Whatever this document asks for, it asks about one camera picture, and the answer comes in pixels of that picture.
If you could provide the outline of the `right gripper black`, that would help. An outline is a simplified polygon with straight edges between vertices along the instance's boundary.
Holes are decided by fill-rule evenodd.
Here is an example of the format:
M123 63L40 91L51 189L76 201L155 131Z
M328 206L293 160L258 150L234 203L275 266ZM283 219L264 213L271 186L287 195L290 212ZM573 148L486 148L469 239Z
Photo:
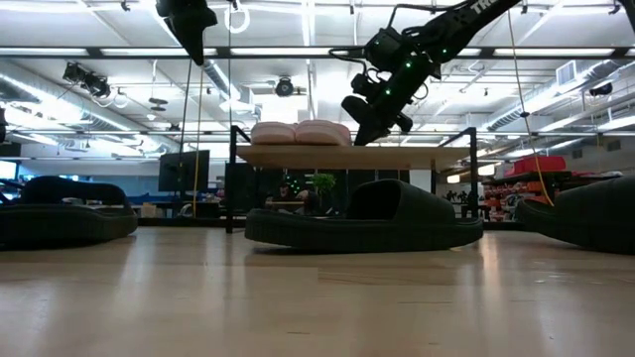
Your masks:
M409 133L413 120L401 113L429 76L440 76L440 65L427 57L409 57L392 72L385 87L371 104L356 96L346 96L341 107L358 124L354 146L366 146L387 137L390 130L381 120L395 119L402 133Z

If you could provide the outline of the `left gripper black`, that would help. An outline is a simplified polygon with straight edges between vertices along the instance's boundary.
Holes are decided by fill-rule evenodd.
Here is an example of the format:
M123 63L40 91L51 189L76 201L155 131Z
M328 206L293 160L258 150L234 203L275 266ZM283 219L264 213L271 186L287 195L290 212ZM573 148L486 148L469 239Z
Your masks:
M156 0L158 15L171 30L196 65L204 62L203 32L217 24L217 16L206 0Z

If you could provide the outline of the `black slide sandal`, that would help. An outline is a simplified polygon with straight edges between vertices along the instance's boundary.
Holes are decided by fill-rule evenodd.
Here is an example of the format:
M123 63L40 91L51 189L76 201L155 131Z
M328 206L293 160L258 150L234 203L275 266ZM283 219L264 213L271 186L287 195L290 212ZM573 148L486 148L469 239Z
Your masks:
M524 199L516 216L526 229L559 241L635 255L635 176L565 190L552 205Z
M397 179L360 185L341 217L316 218L254 209L245 237L254 242L331 253L448 250L483 236L478 217L458 218L452 204Z
M45 176L0 186L20 190L7 198L0 191L0 250L88 246L120 239L138 227L125 192L111 183Z

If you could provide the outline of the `wooden shelf black metal legs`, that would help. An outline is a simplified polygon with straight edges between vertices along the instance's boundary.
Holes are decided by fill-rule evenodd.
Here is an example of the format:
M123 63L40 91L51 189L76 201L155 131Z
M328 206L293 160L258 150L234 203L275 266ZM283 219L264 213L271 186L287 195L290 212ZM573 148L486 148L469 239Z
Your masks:
M470 189L474 193L469 202L473 214L478 209L477 131L469 127L436 147L358 147L358 146L253 146L250 137L238 126L229 132L229 174L225 179L225 232L234 230L234 193L236 160L244 160L256 170L282 168L292 170L429 170L431 190L436 189L438 170L469 158ZM248 144L240 146L242 138Z

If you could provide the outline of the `green potted plant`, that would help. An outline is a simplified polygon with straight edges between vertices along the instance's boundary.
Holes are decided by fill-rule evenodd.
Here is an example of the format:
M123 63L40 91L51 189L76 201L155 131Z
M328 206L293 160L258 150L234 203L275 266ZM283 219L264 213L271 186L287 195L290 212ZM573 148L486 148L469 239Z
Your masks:
M312 183L317 191L317 195L324 197L329 194L336 185L336 178L332 174L313 174Z

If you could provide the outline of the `black ceiling spotlight pair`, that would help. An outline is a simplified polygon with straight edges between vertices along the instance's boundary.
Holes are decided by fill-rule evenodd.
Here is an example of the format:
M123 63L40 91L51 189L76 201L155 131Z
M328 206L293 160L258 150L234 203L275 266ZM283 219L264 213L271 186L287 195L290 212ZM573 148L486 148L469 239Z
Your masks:
M79 86L96 98L106 98L111 93L108 78L81 66L78 62L68 62L63 79L71 85Z

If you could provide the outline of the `person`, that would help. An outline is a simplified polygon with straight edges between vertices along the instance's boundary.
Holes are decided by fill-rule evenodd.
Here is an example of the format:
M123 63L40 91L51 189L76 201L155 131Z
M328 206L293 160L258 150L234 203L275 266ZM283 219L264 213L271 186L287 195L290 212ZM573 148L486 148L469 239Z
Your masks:
M268 202L274 211L297 215L315 215L320 205L314 191L300 189L295 192L288 182L282 182L278 190L268 198Z

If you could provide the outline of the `dark computer monitor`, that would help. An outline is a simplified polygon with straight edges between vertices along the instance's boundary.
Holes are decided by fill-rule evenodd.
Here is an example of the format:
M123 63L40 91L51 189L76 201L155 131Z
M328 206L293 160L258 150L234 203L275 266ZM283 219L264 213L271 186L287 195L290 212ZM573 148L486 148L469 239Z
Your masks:
M209 151L165 154L159 159L158 191L194 191L208 188Z

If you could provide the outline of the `storage rack with red items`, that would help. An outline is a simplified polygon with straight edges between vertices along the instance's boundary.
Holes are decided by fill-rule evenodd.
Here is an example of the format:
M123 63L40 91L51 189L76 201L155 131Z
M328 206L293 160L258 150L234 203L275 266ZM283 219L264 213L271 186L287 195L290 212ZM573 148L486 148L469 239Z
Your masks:
M561 192L623 176L621 172L601 174L582 172L528 172L483 183L484 204L490 208L486 220L517 221L516 207L524 199L548 203Z

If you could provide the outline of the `red storage box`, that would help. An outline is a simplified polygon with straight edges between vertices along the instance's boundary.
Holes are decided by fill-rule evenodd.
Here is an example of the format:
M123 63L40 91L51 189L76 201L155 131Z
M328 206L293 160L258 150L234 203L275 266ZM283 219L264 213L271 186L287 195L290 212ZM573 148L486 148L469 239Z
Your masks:
M564 157L561 156L527 156L511 164L504 177L516 177L524 174L541 172L563 172L567 169Z

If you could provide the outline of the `black metal table frame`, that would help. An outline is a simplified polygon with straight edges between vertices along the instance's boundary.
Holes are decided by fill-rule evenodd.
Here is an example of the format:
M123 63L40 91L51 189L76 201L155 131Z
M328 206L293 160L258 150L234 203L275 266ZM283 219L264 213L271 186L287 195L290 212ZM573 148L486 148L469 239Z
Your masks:
M205 227L225 228L228 220L224 218L139 218L140 227ZM483 228L490 231L525 231L521 222L485 221Z

